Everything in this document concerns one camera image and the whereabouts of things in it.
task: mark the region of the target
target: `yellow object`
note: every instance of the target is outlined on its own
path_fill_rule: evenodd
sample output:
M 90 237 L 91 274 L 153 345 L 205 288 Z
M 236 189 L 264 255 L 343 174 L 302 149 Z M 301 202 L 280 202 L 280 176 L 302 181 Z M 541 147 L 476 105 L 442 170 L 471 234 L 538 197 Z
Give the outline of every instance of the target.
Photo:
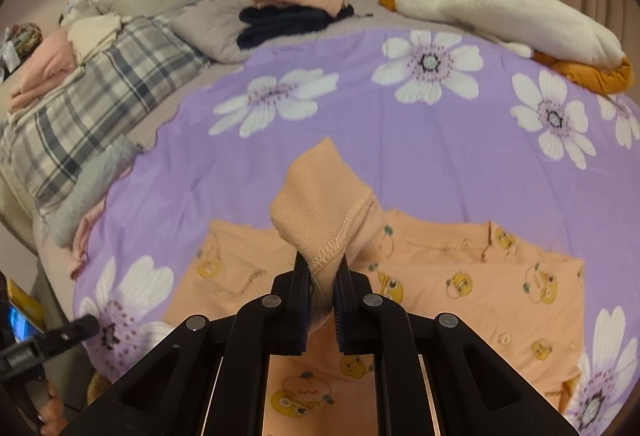
M 533 59 L 565 76 L 578 86 L 602 96 L 622 93 L 636 82 L 634 69 L 626 57 L 623 58 L 620 68 L 608 72 L 587 64 L 559 61 L 550 55 L 542 54 L 542 52 L 536 52 Z
M 396 12 L 396 0 L 378 0 L 378 4 L 391 12 Z
M 37 329 L 44 331 L 45 325 L 42 305 L 35 299 L 29 297 L 27 292 L 16 285 L 11 279 L 7 280 L 6 292 L 9 296 L 9 302 L 27 317 L 29 322 L 36 326 Z

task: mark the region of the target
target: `pillow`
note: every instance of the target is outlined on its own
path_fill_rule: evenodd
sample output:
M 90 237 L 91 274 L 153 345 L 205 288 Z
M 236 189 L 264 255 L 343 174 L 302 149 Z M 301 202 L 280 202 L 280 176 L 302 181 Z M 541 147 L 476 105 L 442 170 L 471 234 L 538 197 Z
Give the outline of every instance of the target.
M 180 0 L 100 0 L 97 3 L 101 13 L 113 13 L 123 18 L 155 16 L 178 6 L 180 6 Z

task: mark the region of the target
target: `gray rolled towel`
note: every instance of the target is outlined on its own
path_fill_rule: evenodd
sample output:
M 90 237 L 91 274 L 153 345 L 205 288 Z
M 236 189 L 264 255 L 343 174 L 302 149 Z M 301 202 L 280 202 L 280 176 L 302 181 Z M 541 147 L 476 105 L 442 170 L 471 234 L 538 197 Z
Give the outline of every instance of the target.
M 127 169 L 140 148 L 124 135 L 119 136 L 84 166 L 76 186 L 49 217 L 49 234 L 61 248 L 70 248 L 80 220 L 104 198 L 113 181 Z

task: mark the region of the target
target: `phone screen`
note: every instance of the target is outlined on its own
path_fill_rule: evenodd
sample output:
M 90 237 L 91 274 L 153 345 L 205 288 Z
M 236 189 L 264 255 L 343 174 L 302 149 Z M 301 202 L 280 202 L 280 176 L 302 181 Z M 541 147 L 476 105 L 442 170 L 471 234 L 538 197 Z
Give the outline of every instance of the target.
M 14 306 L 9 307 L 9 323 L 14 331 L 14 337 L 17 342 L 24 342 L 40 331 L 29 322 L 27 317 L 20 313 Z

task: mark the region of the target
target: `bed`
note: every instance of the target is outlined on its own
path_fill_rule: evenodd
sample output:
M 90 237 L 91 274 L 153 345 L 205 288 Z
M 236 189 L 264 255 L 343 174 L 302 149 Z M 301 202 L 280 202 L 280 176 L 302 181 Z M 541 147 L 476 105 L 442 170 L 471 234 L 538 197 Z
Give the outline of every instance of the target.
M 398 84 L 376 87 L 376 97 L 366 98 L 363 93 L 366 93 L 365 88 L 371 89 L 368 85 L 372 73 L 386 62 L 382 44 L 390 39 L 411 44 L 412 30 L 428 28 L 435 37 L 441 28 L 398 18 L 378 7 L 376 0 L 350 1 L 357 12 L 376 15 L 371 27 L 375 30 L 357 33 L 349 36 L 350 39 L 328 36 L 312 46 L 305 45 L 296 51 L 295 56 L 300 60 L 295 62 L 291 60 L 290 50 L 276 46 L 255 54 L 239 73 L 235 72 L 240 65 L 213 65 L 187 86 L 172 93 L 130 132 L 129 137 L 136 142 L 147 147 L 155 145 L 156 131 L 173 117 L 180 103 L 177 120 L 193 121 L 193 124 L 208 121 L 208 131 L 214 126 L 211 113 L 214 107 L 240 94 L 243 87 L 246 90 L 253 78 L 264 74 L 265 67 L 274 70 L 276 64 L 283 65 L 282 72 L 274 72 L 278 78 L 286 75 L 284 66 L 287 66 L 291 70 L 321 68 L 325 73 L 340 73 L 342 80 L 354 81 L 353 94 L 345 90 L 323 96 L 322 100 L 318 99 L 318 113 L 306 121 L 288 122 L 276 118 L 264 130 L 251 131 L 246 139 L 239 135 L 241 124 L 220 131 L 214 137 L 208 134 L 202 139 L 198 137 L 197 142 L 209 140 L 215 146 L 209 156 L 203 157 L 202 165 L 190 165 L 193 163 L 188 157 L 191 144 L 180 143 L 180 138 L 172 135 L 177 127 L 175 120 L 160 127 L 159 146 L 169 149 L 172 145 L 170 152 L 174 155 L 182 148 L 185 166 L 202 172 L 203 178 L 215 174 L 217 185 L 222 187 L 211 197 L 198 194 L 202 209 L 180 204 L 184 207 L 178 207 L 184 216 L 182 219 L 195 228 L 188 235 L 186 230 L 180 231 L 178 247 L 152 242 L 151 230 L 177 227 L 149 218 L 152 213 L 161 216 L 163 212 L 175 210 L 175 203 L 162 203 L 157 198 L 150 201 L 158 208 L 140 216 L 139 230 L 135 232 L 136 239 L 145 240 L 142 243 L 132 243 L 130 236 L 118 230 L 118 225 L 123 224 L 132 231 L 135 227 L 135 223 L 127 223 L 130 218 L 124 219 L 123 215 L 128 211 L 124 202 L 130 200 L 136 189 L 142 189 L 143 174 L 150 170 L 151 162 L 161 162 L 156 151 L 140 159 L 132 178 L 114 185 L 109 196 L 112 206 L 108 207 L 91 239 L 92 264 L 81 275 L 77 286 L 68 274 L 58 271 L 63 263 L 61 255 L 56 253 L 50 240 L 42 236 L 36 222 L 33 227 L 35 244 L 65 313 L 69 317 L 78 314 L 85 297 L 98 303 L 96 288 L 112 256 L 118 261 L 126 261 L 117 267 L 112 283 L 120 283 L 127 270 L 142 256 L 152 256 L 155 268 L 172 267 L 175 275 L 179 275 L 184 271 L 180 265 L 188 262 L 188 254 L 194 252 L 197 239 L 202 237 L 204 216 L 255 227 L 268 226 L 268 204 L 290 162 L 324 136 L 331 135 L 343 157 L 374 188 L 384 207 L 396 207 L 415 217 L 439 222 L 495 220 L 541 247 L 585 259 L 585 351 L 593 377 L 611 369 L 626 369 L 625 376 L 614 387 L 617 397 L 610 394 L 609 400 L 601 399 L 599 382 L 587 380 L 582 390 L 582 409 L 569 413 L 581 434 L 600 434 L 612 421 L 613 410 L 610 408 L 617 408 L 626 401 L 630 394 L 628 386 L 638 379 L 635 355 L 640 332 L 640 318 L 637 317 L 640 297 L 635 286 L 638 269 L 634 257 L 640 249 L 634 235 L 640 227 L 637 213 L 640 196 L 634 178 L 638 143 L 632 139 L 631 149 L 626 149 L 620 144 L 616 129 L 626 127 L 624 124 L 618 126 L 619 122 L 624 123 L 631 116 L 640 117 L 640 110 L 633 102 L 622 98 L 620 106 L 625 112 L 612 111 L 595 96 L 569 84 L 567 94 L 559 104 L 564 106 L 578 101 L 584 105 L 588 128 L 583 128 L 580 134 L 588 137 L 591 147 L 584 144 L 580 153 L 565 148 L 560 160 L 551 162 L 550 156 L 559 158 L 558 152 L 550 155 L 551 147 L 545 151 L 538 141 L 539 135 L 519 127 L 517 112 L 511 113 L 515 106 L 532 103 L 520 97 L 513 77 L 524 75 L 544 94 L 540 68 L 473 38 L 463 39 L 463 44 L 478 46 L 484 60 L 483 69 L 493 70 L 492 78 L 495 78 L 485 79 L 482 77 L 484 72 L 478 71 L 477 97 L 469 98 L 468 94 L 461 96 L 445 90 L 433 107 L 415 103 L 403 105 L 394 98 Z M 447 31 L 456 33 L 450 28 Z M 375 44 L 377 48 L 367 50 L 368 44 Z M 359 50 L 367 55 L 358 57 Z M 339 59 L 332 57 L 338 52 Z M 310 59 L 316 59 L 318 66 L 311 66 Z M 351 62 L 359 63 L 362 70 L 366 68 L 368 76 L 361 75 Z M 195 108 L 207 111 L 197 113 Z M 380 122 L 360 123 L 358 113 L 380 117 Z M 399 122 L 404 124 L 402 131 L 393 127 Z M 432 123 L 436 127 L 429 129 L 427 124 Z M 433 145 L 418 143 L 417 139 L 425 138 L 433 139 Z M 247 159 L 263 167 L 264 172 L 258 177 L 251 168 L 234 160 L 238 152 L 246 153 Z M 440 163 L 438 171 L 431 163 L 433 159 Z M 497 167 L 499 171 L 483 169 L 488 166 Z M 388 167 L 410 167 L 411 171 L 387 171 Z M 147 174 L 146 177 L 159 189 L 188 183 L 180 179 L 177 171 L 172 172 L 170 166 L 166 169 L 165 177 L 159 174 Z M 424 185 L 423 181 L 434 184 Z M 536 192 L 523 193 L 523 186 Z M 6 200 L 10 201 L 13 194 L 8 194 Z M 141 203 L 140 209 L 144 210 L 145 205 Z M 615 261 L 614 272 L 611 261 Z M 154 305 L 155 310 L 145 311 L 148 315 L 145 321 L 160 320 L 164 306 L 159 302 Z M 602 350 L 604 356 L 600 356 L 596 365 L 591 349 L 601 350 L 604 339 L 613 342 Z M 98 369 L 102 365 L 100 370 L 110 374 L 104 361 L 100 361 L 99 351 L 94 357 Z M 111 376 L 117 378 L 116 374 L 111 373 Z M 631 431 L 633 423 L 632 418 L 627 424 L 623 423 L 618 428 L 619 434 Z

